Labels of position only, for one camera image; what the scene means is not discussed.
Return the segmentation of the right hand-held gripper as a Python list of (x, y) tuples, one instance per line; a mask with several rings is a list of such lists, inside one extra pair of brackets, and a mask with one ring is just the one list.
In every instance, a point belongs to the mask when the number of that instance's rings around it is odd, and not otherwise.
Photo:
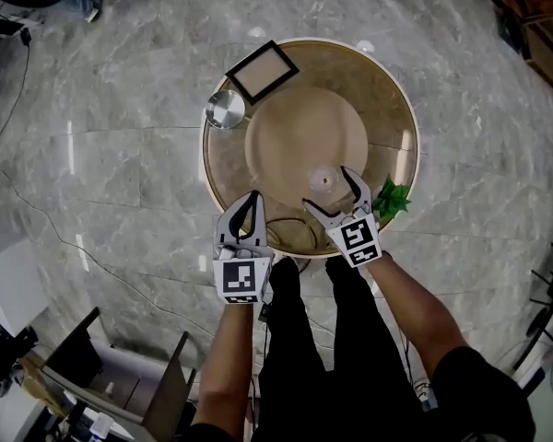
[(304, 209), (326, 230), (348, 264), (356, 268), (382, 257), (379, 240), (380, 225), (371, 211), (371, 189), (364, 179), (353, 169), (341, 166), (343, 177), (355, 195), (354, 210), (345, 214), (342, 211), (328, 213), (315, 202), (303, 198)]

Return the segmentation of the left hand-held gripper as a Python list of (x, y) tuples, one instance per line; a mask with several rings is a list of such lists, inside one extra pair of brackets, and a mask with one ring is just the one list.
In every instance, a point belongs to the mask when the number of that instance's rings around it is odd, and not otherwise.
[[(248, 229), (240, 233), (242, 227)], [(257, 190), (245, 193), (219, 218), (213, 260), (218, 296), (232, 305), (264, 299), (274, 251), (267, 246), (265, 202)]]

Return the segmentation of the person's right forearm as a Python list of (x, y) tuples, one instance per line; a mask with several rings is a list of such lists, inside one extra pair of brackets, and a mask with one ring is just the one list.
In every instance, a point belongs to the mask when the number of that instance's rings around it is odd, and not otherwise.
[(389, 254), (369, 262), (367, 270), (380, 288), (398, 328), (418, 351), (432, 377), (440, 361), (466, 341), (449, 310)]

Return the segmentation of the person's left forearm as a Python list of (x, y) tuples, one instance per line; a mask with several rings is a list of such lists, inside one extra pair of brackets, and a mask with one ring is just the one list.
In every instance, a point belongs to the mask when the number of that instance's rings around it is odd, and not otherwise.
[(253, 306), (224, 307), (199, 385), (195, 424), (213, 425), (241, 442), (253, 368)]

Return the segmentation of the round gold side table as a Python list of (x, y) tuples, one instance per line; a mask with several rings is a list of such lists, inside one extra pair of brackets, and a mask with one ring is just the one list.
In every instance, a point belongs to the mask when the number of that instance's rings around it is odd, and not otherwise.
[[(416, 115), (398, 79), (379, 61), (339, 41), (297, 38), (279, 47), (300, 69), (254, 105), (232, 129), (201, 123), (206, 187), (220, 210), (245, 193), (264, 198), (269, 245), (289, 256), (324, 259), (334, 243), (302, 199), (330, 213), (348, 211), (353, 195), (341, 166), (378, 193), (390, 176), (409, 186), (418, 178)], [(327, 194), (309, 188), (308, 170), (328, 165), (338, 182)]]

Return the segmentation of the green artificial plant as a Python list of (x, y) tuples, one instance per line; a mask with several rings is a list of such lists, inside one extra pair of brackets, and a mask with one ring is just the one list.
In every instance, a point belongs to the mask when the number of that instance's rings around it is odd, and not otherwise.
[(391, 221), (399, 212), (406, 212), (411, 203), (407, 199), (409, 186), (395, 184), (390, 176), (385, 179), (382, 189), (374, 198), (371, 208), (381, 222)]

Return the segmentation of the silver metal bowl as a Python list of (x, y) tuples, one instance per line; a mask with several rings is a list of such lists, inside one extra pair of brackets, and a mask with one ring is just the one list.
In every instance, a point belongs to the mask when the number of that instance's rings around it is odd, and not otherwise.
[(245, 101), (236, 91), (219, 90), (207, 101), (206, 120), (220, 130), (232, 129), (246, 120)]

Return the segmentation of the person's black trousers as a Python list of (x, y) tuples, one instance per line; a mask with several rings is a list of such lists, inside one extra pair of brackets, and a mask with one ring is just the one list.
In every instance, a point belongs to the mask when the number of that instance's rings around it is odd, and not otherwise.
[(337, 307), (331, 371), (313, 340), (296, 263), (286, 258), (272, 269), (271, 337), (253, 442), (418, 442), (424, 412), (367, 281), (340, 256), (325, 270)]

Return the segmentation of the person's white shoe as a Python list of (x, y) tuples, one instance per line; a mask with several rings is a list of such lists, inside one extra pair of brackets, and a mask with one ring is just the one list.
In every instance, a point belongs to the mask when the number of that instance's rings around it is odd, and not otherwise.
[(438, 407), (437, 399), (427, 378), (417, 380), (413, 385), (424, 412), (434, 410)]

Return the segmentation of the person's black shirt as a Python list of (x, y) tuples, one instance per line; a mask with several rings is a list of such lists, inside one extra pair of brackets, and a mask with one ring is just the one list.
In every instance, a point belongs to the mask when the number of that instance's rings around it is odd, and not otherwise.
[(252, 442), (534, 442), (523, 390), (470, 347), (453, 349), (433, 372), (437, 406), (424, 410), (403, 368), (355, 388), (329, 378), (308, 407), (261, 411)]

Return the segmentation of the white box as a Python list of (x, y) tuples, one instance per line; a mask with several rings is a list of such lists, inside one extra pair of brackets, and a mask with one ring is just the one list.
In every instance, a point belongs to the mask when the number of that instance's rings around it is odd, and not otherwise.
[(48, 308), (28, 238), (0, 238), (0, 325), (12, 336)]

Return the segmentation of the black picture frame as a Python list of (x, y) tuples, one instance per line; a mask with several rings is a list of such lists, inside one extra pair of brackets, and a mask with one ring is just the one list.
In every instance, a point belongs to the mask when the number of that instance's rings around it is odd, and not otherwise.
[(274, 41), (234, 65), (226, 78), (251, 106), (295, 76), (300, 69)]

